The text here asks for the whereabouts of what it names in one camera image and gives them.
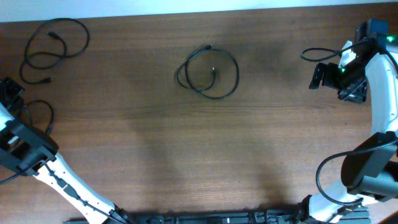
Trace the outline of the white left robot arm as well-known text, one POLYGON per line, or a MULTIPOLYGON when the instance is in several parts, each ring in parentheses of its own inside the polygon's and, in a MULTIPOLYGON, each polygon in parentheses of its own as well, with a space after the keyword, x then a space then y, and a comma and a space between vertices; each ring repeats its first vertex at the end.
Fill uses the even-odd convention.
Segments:
POLYGON ((32 176, 69 201, 88 223, 133 223, 127 212, 97 194, 65 162, 48 133, 21 120, 24 88, 13 79, 1 80, 1 165, 14 175, 32 176))

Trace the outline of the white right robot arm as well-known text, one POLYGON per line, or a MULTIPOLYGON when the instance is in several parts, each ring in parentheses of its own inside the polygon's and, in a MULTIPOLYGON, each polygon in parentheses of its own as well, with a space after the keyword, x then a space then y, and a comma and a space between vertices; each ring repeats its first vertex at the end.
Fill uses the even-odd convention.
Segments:
POLYGON ((295 210, 267 211, 267 223, 369 223, 369 204, 397 198, 397 36, 386 21, 370 19, 331 56, 339 63, 314 61, 309 87, 327 86, 339 100, 357 104, 370 98, 371 135, 352 151, 324 159, 315 174, 319 193, 295 210))

